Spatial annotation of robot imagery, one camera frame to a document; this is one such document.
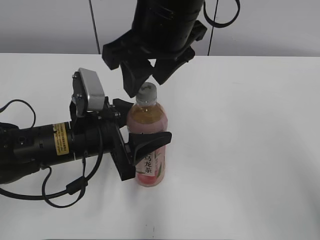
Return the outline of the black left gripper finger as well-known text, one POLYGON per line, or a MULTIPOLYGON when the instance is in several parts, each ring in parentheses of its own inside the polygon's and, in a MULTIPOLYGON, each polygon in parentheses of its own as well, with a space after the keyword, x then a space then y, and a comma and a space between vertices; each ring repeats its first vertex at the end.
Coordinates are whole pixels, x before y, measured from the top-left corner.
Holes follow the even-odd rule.
POLYGON ((136 166, 148 154, 169 144, 172 140, 172 133, 169 131, 151 134, 129 133, 128 154, 130 163, 136 166))
POLYGON ((128 113, 133 107, 133 105, 133 103, 124 101, 120 98, 112 100, 112 107, 115 110, 114 115, 119 128, 122 128, 127 125, 128 113))

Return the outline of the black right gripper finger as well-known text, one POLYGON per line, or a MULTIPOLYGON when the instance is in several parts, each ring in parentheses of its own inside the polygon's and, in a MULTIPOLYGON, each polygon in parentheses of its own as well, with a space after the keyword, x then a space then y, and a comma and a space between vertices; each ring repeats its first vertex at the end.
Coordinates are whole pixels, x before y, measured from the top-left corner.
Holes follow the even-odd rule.
POLYGON ((123 88, 130 98, 135 97, 143 83, 153 74, 153 66, 148 59, 131 59, 120 63, 123 88))
POLYGON ((163 85, 185 63, 183 59, 157 59, 152 76, 159 85, 163 85))

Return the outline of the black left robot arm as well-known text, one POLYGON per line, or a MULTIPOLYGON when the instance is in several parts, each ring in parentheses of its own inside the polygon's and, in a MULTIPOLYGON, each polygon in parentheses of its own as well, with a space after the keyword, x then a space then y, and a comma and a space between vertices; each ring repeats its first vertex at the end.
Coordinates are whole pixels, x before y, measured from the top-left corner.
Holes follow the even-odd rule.
POLYGON ((128 135, 124 142, 120 129, 132 103, 119 98, 112 104, 106 98, 100 111, 77 116, 74 103, 69 106, 71 121, 20 129, 0 125, 0 182, 8 184, 36 173, 45 166, 64 164, 109 153, 120 179, 136 176, 136 165, 153 151, 169 144, 172 133, 128 135))

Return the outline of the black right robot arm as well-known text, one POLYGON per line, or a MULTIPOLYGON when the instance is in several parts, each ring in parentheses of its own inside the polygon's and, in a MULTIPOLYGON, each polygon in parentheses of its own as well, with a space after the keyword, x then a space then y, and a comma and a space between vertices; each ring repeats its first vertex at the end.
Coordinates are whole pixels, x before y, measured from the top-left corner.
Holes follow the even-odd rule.
POLYGON ((191 45, 207 31, 197 19, 203 5, 202 0, 137 1, 131 29, 102 49, 108 68, 121 69, 130 98, 149 77, 163 85, 194 58, 191 45))

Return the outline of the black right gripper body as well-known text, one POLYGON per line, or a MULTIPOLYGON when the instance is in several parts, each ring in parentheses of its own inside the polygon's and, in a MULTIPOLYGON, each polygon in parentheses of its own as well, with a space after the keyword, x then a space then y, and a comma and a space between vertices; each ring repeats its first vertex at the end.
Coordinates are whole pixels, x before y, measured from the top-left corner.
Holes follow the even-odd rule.
POLYGON ((136 32, 129 30, 116 40, 107 43, 102 48, 102 59, 110 70, 119 67, 123 61, 142 58, 142 59, 176 59, 180 57, 192 43, 201 41, 207 32, 199 20, 193 24, 190 34, 186 38, 184 46, 178 50, 168 48, 159 49, 156 45, 148 44, 141 39, 136 32))

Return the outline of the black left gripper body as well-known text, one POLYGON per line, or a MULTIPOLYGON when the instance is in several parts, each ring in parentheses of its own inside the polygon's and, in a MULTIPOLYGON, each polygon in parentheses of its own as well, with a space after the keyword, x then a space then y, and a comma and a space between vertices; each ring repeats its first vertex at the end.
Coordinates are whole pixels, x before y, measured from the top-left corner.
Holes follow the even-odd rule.
POLYGON ((122 181, 135 178, 135 167, 130 163, 128 145, 115 118, 115 110, 109 103, 109 98, 104 98, 101 111, 88 111, 84 117, 76 116, 76 106, 71 101, 69 105, 72 132, 70 149, 76 159, 97 156, 96 164, 92 171, 85 177, 89 181, 98 171, 103 154, 109 153, 122 181))

